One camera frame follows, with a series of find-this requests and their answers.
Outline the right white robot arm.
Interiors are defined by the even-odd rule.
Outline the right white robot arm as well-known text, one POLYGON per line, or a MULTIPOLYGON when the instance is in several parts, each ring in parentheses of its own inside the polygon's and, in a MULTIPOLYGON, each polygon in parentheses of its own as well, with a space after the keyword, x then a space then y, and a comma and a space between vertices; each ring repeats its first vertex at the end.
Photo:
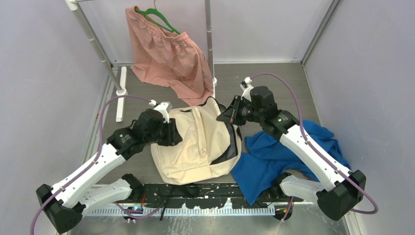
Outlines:
POLYGON ((284 201, 293 196, 315 203, 330 219, 338 221, 364 197, 366 176, 331 157, 301 128, 289 111, 279 109, 273 93, 265 86, 251 88, 250 98, 236 95, 217 121, 242 126, 255 122, 274 140, 291 150, 317 177, 317 181, 300 179, 289 173, 277 177, 272 196, 284 201))

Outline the beige canvas backpack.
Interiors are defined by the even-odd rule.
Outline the beige canvas backpack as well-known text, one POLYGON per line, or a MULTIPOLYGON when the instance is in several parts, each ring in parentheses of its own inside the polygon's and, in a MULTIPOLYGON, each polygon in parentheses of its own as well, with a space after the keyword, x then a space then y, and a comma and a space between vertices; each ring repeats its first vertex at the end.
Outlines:
POLYGON ((151 145, 151 155, 162 180, 187 198, 199 196, 199 181, 227 175, 242 153, 242 135, 236 125, 217 121, 226 110, 215 98, 170 111, 182 141, 176 146, 151 145))

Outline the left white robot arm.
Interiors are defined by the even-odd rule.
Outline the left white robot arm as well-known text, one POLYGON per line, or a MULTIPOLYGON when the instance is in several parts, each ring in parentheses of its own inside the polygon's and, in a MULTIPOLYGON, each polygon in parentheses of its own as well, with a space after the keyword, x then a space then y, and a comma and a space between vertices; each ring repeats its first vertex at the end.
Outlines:
POLYGON ((128 127, 117 129, 87 162, 70 176, 52 186, 36 189, 41 210, 56 231, 65 233, 90 212, 118 201, 137 202, 143 195, 143 184, 131 173, 114 183, 92 189, 99 180, 117 166, 151 144, 176 146, 182 141, 174 118, 148 109, 128 127))

